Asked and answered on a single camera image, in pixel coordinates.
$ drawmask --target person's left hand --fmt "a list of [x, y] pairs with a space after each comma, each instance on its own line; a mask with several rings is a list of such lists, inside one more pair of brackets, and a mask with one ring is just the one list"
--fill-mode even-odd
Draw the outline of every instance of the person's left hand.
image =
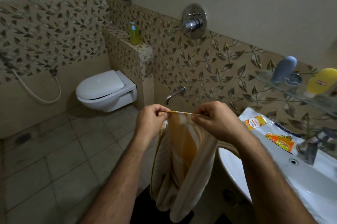
[[134, 130], [134, 137], [140, 137], [144, 142], [150, 143], [157, 136], [164, 121], [169, 117], [169, 108], [160, 104], [153, 104], [139, 112]]

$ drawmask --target white sink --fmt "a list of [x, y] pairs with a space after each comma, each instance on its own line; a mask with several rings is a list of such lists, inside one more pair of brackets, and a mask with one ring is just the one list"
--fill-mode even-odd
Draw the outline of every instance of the white sink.
[[[260, 115], [247, 108], [239, 118], [246, 120]], [[260, 139], [263, 145], [272, 155], [284, 176], [307, 207], [307, 209], [321, 223], [337, 223], [337, 160], [318, 150], [314, 166], [310, 166], [301, 160], [295, 146], [292, 153], [281, 149], [278, 145], [268, 140], [265, 134], [273, 132], [276, 128], [271, 120], [264, 116], [268, 124], [254, 129], [252, 132]], [[303, 139], [293, 137], [295, 143], [301, 143]], [[225, 171], [239, 190], [251, 201], [247, 187], [245, 174], [241, 160], [230, 151], [219, 148], [219, 156]]]

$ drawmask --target orange packet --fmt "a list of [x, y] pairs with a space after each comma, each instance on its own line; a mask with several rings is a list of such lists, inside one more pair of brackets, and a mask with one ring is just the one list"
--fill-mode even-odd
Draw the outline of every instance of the orange packet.
[[258, 128], [260, 126], [267, 124], [262, 116], [256, 116], [256, 117], [247, 119], [244, 122], [249, 130], [253, 130], [255, 128]]
[[284, 149], [292, 154], [294, 142], [292, 142], [292, 137], [290, 135], [284, 136], [268, 133], [265, 137], [274, 142], [276, 145], [279, 145], [281, 149]]

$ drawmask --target glass shelf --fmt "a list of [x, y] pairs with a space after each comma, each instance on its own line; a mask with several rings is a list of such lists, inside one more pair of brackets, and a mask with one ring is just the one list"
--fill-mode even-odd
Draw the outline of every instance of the glass shelf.
[[325, 94], [318, 94], [314, 98], [308, 98], [303, 95], [303, 93], [306, 91], [306, 85], [299, 84], [296, 86], [290, 86], [287, 85], [285, 82], [275, 84], [270, 80], [272, 75], [272, 71], [264, 70], [256, 77], [256, 79], [298, 100], [301, 100], [309, 105], [321, 109], [333, 117], [337, 117], [337, 98], [330, 97]]

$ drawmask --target white hose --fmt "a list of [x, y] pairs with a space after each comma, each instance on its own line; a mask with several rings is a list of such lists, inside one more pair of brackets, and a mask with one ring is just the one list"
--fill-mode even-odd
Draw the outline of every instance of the white hose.
[[47, 101], [47, 100], [41, 99], [41, 98], [38, 97], [36, 94], [34, 94], [34, 93], [28, 88], [28, 86], [26, 86], [26, 84], [22, 81], [22, 79], [20, 78], [20, 76], [18, 75], [18, 73], [16, 73], [16, 71], [15, 71], [14, 69], [12, 69], [12, 71], [13, 71], [14, 75], [19, 79], [19, 81], [21, 82], [21, 84], [24, 86], [24, 88], [26, 88], [26, 90], [27, 90], [28, 92], [30, 92], [30, 94], [31, 94], [33, 97], [35, 97], [36, 99], [38, 99], [38, 100], [40, 100], [40, 101], [42, 101], [42, 102], [44, 102], [44, 103], [54, 103], [54, 102], [56, 102], [56, 101], [60, 98], [60, 96], [61, 96], [61, 86], [60, 86], [59, 81], [57, 80], [57, 77], [56, 77], [56, 76], [55, 76], [55, 81], [56, 81], [56, 83], [57, 83], [57, 85], [58, 85], [58, 87], [59, 87], [59, 96], [58, 96], [55, 100]]

